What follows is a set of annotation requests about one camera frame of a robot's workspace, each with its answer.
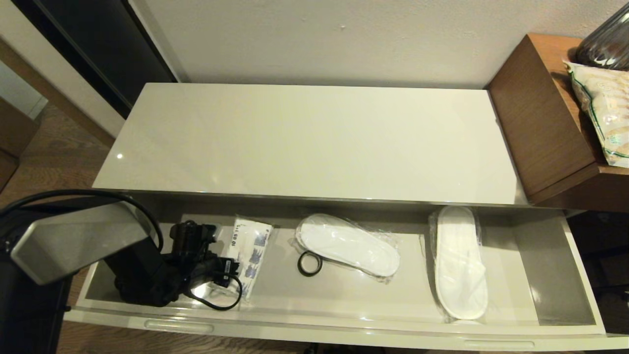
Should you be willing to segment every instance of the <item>glossy cabinet top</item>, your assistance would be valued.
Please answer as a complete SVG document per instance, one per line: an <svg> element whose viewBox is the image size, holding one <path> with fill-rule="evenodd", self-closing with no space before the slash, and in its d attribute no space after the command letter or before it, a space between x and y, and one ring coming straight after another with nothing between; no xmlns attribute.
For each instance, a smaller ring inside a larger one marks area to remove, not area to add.
<svg viewBox="0 0 629 354"><path fill-rule="evenodd" d="M526 204L487 91L147 84L95 188Z"/></svg>

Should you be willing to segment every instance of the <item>drawer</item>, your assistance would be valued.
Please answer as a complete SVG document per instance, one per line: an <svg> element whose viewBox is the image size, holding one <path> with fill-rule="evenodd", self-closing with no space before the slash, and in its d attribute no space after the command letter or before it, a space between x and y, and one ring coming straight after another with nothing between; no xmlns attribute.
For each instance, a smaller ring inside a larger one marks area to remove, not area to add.
<svg viewBox="0 0 629 354"><path fill-rule="evenodd" d="M606 334L572 234L560 210L477 207L489 306L479 321L448 322L434 296L426 258L428 216L439 206L266 198L138 195L168 234L176 222L220 225L214 252L225 249L236 214L274 224L249 302L226 312L180 297L166 307L126 304L104 262L91 266L66 320L156 331L272 340L443 350L593 350L629 348ZM317 276L297 269L299 221L314 212L352 219L399 239L401 266L388 284L325 263ZM165 238L165 252L172 240ZM209 287L195 290L229 303Z"/></svg>

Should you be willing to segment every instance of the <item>wooden floor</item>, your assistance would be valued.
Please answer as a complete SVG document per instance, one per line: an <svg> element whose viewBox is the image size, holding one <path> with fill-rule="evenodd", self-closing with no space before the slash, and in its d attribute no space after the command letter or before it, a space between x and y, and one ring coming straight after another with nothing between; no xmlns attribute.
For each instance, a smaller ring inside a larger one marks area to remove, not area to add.
<svg viewBox="0 0 629 354"><path fill-rule="evenodd" d="M41 115L42 126L26 149L20 167L0 193L0 207L33 193L61 188L89 188L108 149L54 106ZM70 304L74 305L85 279L75 276ZM250 340L194 334L140 331L64 322L58 353L63 354L197 354L197 353L302 353L307 343ZM329 350L322 346L320 352ZM453 351L353 348L353 353L448 353Z"/></svg>

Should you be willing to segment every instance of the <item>drawer handle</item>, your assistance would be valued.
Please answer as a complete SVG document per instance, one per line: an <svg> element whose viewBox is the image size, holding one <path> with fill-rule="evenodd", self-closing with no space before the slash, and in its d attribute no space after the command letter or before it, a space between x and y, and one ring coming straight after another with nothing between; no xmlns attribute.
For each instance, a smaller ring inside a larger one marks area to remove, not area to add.
<svg viewBox="0 0 629 354"><path fill-rule="evenodd" d="M144 328L154 331L185 332L194 334L210 334L214 326L206 323L189 323L184 321L149 319L144 322Z"/></svg>
<svg viewBox="0 0 629 354"><path fill-rule="evenodd" d="M502 349L502 350L531 350L535 348L532 341L481 341L466 340L465 346L471 348Z"/></svg>

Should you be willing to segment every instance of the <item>white slipper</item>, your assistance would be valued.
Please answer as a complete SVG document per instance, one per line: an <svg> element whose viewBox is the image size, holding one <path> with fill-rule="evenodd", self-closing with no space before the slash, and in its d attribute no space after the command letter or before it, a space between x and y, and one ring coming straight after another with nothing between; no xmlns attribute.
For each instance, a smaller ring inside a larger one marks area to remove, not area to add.
<svg viewBox="0 0 629 354"><path fill-rule="evenodd" d="M296 235L307 250L377 277L390 277L399 268L395 248L338 217L310 215L301 221Z"/></svg>
<svg viewBox="0 0 629 354"><path fill-rule="evenodd" d="M477 319L487 310L487 280L474 214L445 207L437 218L435 283L443 308L457 319Z"/></svg>

